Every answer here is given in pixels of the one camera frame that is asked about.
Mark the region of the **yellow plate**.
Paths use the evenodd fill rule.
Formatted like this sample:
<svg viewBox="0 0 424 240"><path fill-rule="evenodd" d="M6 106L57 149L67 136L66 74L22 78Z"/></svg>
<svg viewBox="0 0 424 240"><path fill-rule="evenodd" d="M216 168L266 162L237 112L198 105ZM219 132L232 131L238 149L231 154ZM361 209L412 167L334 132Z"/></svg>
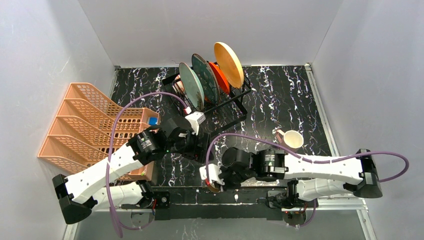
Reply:
<svg viewBox="0 0 424 240"><path fill-rule="evenodd" d="M215 42L213 49L216 61L229 84L240 89L244 84L245 76L241 62L234 50L224 42Z"/></svg>

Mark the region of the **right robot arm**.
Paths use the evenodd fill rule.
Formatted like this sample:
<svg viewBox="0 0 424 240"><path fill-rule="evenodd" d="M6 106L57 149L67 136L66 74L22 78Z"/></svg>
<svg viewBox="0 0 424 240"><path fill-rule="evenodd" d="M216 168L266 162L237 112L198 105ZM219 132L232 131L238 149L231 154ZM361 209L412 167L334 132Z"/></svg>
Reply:
<svg viewBox="0 0 424 240"><path fill-rule="evenodd" d="M294 156L282 149L256 153L231 147L222 156L222 166L208 166L209 179L222 190L237 189L251 178L263 182L286 180L287 202L309 202L337 194L359 198L383 196L376 164L368 149L339 161L332 156Z"/></svg>

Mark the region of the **orange patterned bowl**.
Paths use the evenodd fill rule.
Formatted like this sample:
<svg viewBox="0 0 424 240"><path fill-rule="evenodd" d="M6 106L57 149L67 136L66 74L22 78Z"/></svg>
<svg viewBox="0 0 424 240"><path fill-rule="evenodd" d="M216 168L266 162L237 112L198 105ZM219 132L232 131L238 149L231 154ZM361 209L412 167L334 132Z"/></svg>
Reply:
<svg viewBox="0 0 424 240"><path fill-rule="evenodd" d="M173 80L172 88L180 96L184 96L186 94L184 85L183 85L183 83L181 81L181 75L180 74L178 74L175 77L175 79Z"/></svg>

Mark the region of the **stainless steel cup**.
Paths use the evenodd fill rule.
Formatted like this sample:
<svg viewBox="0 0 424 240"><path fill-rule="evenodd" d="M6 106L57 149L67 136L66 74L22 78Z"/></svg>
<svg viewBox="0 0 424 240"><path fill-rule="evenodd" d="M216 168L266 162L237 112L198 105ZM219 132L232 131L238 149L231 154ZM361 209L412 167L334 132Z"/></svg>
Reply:
<svg viewBox="0 0 424 240"><path fill-rule="evenodd" d="M216 182L207 182L206 186L208 189L213 193L220 193L222 192L222 186Z"/></svg>

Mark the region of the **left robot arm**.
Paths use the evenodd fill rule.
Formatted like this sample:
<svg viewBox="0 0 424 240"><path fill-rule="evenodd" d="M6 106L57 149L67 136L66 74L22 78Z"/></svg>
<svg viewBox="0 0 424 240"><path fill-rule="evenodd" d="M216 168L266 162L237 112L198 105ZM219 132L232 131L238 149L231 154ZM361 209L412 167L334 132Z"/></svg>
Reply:
<svg viewBox="0 0 424 240"><path fill-rule="evenodd" d="M58 174L52 184L66 224L86 219L92 212L117 205L141 205L152 202L155 194L146 180L113 186L123 175L162 160L167 154L201 162L207 159L210 136L200 132L204 113L195 111L177 115L159 125L152 125L125 142L110 156L76 174Z"/></svg>

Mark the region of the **dark teal plate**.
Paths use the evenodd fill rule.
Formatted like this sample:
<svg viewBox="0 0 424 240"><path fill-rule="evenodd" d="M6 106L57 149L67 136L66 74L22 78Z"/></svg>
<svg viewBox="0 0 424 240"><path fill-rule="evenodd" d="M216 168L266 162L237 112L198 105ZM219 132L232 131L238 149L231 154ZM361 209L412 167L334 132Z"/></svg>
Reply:
<svg viewBox="0 0 424 240"><path fill-rule="evenodd" d="M217 105L221 101L218 82L209 63L197 53L192 55L191 63L201 83L206 101Z"/></svg>

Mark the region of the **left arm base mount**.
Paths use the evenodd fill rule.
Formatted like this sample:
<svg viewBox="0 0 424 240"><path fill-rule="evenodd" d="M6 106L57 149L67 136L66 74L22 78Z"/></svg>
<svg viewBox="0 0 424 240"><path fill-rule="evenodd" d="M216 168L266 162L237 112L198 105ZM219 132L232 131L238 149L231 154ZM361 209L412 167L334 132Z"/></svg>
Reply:
<svg viewBox="0 0 424 240"><path fill-rule="evenodd" d="M171 194L165 190L153 190L146 180L138 180L122 186L125 190L131 188L129 193L124 193L124 199L119 204L122 209L168 209Z"/></svg>

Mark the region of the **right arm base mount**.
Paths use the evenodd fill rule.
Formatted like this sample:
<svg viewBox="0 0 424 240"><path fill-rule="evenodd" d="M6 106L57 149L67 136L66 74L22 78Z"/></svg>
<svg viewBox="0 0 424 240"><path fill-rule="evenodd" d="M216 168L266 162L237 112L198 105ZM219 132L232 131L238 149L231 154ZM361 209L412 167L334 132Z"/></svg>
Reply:
<svg viewBox="0 0 424 240"><path fill-rule="evenodd" d="M264 204L270 209L281 210L285 225L294 228L307 225L319 206L316 199L311 201L298 199L286 188L269 190L265 197L257 198L256 203Z"/></svg>

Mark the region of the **orange red plate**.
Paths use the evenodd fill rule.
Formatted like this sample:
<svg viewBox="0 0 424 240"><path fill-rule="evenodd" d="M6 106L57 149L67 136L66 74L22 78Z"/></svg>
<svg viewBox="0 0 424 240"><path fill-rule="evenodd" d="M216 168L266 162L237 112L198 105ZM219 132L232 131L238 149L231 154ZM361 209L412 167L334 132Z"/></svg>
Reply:
<svg viewBox="0 0 424 240"><path fill-rule="evenodd" d="M209 62L208 64L211 67L211 69L212 69L212 71L213 71L213 73L216 77L216 80L217 80L217 83L218 83L220 89L224 93L229 94L230 93L230 85L227 81L226 76L222 72L222 70L219 68L219 66L217 64L215 64L213 62Z"/></svg>

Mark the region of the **mint green flower plate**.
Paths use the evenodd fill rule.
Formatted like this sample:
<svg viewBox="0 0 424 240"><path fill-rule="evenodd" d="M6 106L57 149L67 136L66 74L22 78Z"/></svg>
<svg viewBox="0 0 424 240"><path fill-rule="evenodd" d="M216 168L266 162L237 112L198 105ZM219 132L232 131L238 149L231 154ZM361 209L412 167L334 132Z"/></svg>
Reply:
<svg viewBox="0 0 424 240"><path fill-rule="evenodd" d="M202 112L205 94L198 76L185 62L180 62L178 68L187 98L196 110Z"/></svg>

